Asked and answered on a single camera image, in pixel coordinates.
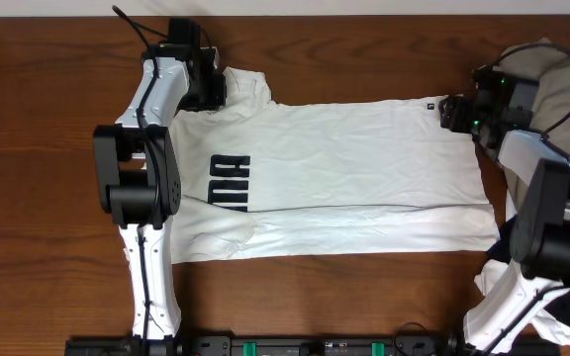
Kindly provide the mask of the white Puma t-shirt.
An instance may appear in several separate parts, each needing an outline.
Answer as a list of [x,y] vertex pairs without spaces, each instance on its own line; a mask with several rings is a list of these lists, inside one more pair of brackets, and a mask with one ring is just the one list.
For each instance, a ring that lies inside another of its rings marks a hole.
[[175,263],[289,255],[483,251],[498,237],[471,138],[438,97],[288,106],[228,68],[216,112],[182,112]]

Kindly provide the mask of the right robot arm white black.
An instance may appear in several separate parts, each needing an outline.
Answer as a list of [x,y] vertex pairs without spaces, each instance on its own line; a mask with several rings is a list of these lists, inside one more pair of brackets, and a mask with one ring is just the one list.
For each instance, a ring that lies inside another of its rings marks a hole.
[[468,98],[439,104],[441,126],[472,134],[527,190],[509,234],[512,260],[450,335],[446,355],[511,351],[525,326],[570,291],[570,154],[529,126],[538,83],[499,73],[476,80],[475,88]]

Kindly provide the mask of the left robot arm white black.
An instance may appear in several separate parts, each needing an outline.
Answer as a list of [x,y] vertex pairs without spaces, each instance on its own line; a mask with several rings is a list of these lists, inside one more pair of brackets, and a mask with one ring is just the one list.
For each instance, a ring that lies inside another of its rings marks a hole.
[[103,211],[119,229],[135,302],[133,335],[161,342],[179,329],[170,228],[181,182],[169,126],[180,110],[218,109],[226,84],[212,46],[158,44],[142,56],[142,80],[126,111],[93,133]]

